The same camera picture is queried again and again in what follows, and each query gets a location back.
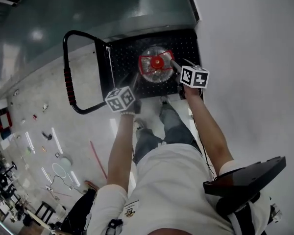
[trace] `person's right arm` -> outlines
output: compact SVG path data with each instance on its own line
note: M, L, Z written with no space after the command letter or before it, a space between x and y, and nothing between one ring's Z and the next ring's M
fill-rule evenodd
M205 147L217 175L219 175L221 167L226 162L233 160L225 137L200 98L198 89L184 85L184 90L202 145Z

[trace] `person in black pants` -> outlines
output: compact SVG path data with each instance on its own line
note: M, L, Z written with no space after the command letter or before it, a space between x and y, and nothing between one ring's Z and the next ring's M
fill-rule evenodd
M85 181L88 191L73 206L65 217L61 231L72 235L81 235L85 231L86 217L89 214L99 187L90 181Z

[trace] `blue jeans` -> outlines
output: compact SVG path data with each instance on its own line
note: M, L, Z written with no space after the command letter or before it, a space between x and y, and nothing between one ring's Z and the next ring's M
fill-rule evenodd
M133 162L137 164L148 152L157 148L159 143L185 143L196 148L200 153L199 146L191 131L183 123L178 113L170 104L164 104L160 111L160 120L165 126L166 137L164 140L155 136L150 129L140 129L136 132L137 144Z

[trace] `black pants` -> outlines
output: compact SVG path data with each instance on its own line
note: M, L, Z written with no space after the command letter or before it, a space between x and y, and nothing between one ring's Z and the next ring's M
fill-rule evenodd
M61 225L61 231L73 235L80 235L85 230L86 217L89 214L96 191L89 189L87 193L82 196L73 206L72 210L64 219Z

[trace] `perforated black surface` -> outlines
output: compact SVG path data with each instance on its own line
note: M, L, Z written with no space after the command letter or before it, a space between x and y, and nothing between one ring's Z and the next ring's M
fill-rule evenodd
M176 62L181 66L187 65L183 58L195 64L201 64L197 36L190 29L131 37L110 42L110 44L112 45L111 62L116 85L131 71L139 72L139 56L151 46L172 50ZM135 92L140 98L174 93L177 93L177 84L173 77L161 84L151 83L141 78Z

